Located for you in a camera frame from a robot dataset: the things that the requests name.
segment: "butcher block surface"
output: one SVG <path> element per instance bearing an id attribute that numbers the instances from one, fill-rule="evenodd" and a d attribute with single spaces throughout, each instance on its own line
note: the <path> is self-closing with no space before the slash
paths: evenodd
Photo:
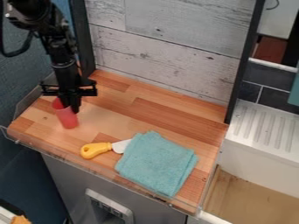
<path id="1" fill-rule="evenodd" d="M 95 71 L 99 95 L 85 97 L 78 114 L 80 126 L 63 129 L 51 107 L 53 97 L 39 97 L 8 133 L 32 148 L 194 214 L 226 133 L 226 108 L 145 84 Z M 166 139 L 194 149 L 199 162 L 174 199 L 156 195 L 120 177 L 114 167 L 122 155 L 112 151 L 93 159 L 80 157 L 84 144 L 117 142 L 154 130 Z"/>

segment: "white wall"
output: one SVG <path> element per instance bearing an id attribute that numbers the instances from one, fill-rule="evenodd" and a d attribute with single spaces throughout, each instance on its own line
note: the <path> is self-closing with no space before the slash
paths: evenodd
<path id="1" fill-rule="evenodd" d="M 227 104 L 255 0 L 86 0 L 98 67 Z"/>

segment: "red cup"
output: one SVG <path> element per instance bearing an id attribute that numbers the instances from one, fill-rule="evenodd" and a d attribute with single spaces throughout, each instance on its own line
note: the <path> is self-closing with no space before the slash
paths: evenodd
<path id="1" fill-rule="evenodd" d="M 60 98 L 57 97 L 52 102 L 52 107 L 55 109 L 56 116 L 65 129 L 73 129 L 79 125 L 77 115 L 70 106 L 64 108 Z"/>

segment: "brown floor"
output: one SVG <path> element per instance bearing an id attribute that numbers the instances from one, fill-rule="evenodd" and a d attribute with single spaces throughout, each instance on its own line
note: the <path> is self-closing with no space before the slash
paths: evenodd
<path id="1" fill-rule="evenodd" d="M 206 212 L 233 224 L 299 223 L 299 199 L 225 171 L 219 171 L 215 177 L 204 204 Z"/>

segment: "folded towel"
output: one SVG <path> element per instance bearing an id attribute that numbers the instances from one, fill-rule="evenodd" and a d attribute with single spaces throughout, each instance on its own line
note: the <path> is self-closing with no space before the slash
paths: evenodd
<path id="1" fill-rule="evenodd" d="M 137 134 L 115 169 L 155 193 L 173 197 L 191 173 L 198 157 L 151 131 Z"/>

